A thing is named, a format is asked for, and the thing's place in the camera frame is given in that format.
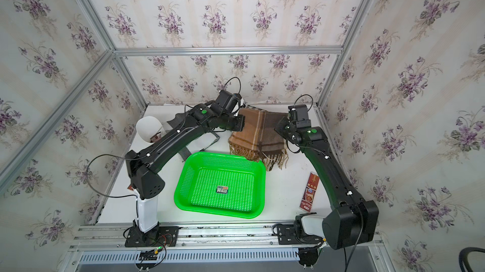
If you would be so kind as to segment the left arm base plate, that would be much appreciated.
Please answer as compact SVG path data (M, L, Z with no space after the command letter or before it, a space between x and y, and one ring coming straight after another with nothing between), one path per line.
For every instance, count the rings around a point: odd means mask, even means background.
M156 226L143 233L136 225L123 233L125 247L174 247L177 243L178 226Z

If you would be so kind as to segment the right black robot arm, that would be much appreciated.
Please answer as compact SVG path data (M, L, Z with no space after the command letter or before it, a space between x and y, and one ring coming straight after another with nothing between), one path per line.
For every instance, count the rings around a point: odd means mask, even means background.
M323 129L311 127L308 120L303 124L298 128L295 122L284 117L275 131L298 146L309 159L325 188L332 211L326 217L299 217L299 233L322 237L334 250L371 242L379 215L376 203L366 201L351 184L333 155Z

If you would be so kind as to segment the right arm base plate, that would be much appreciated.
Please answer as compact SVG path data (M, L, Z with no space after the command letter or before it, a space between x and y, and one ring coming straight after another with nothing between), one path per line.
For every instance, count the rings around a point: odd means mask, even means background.
M293 224L277 223L273 225L272 232L279 245L318 245L323 243L322 237L308 235Z

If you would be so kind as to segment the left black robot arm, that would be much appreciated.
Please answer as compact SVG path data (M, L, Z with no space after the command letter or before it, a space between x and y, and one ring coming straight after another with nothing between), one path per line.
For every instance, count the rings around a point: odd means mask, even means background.
M129 151L125 162L131 187L135 191L135 225L146 234L159 226L157 217L158 195L165 187L159 172L192 141L215 129L241 132L245 116L232 111L218 110L214 105L199 104L180 114L180 123L160 136L163 125L155 117L147 116L136 123L139 136L150 145L139 151Z

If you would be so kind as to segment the brown plaid fringed scarf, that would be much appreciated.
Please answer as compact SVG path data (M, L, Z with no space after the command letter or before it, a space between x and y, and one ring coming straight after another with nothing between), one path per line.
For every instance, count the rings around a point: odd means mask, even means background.
M243 108L239 114L245 117L245 124L241 132L233 132L230 136L230 153L262 162L268 172L274 167L284 169L289 155L283 137L275 128L287 115L256 108Z

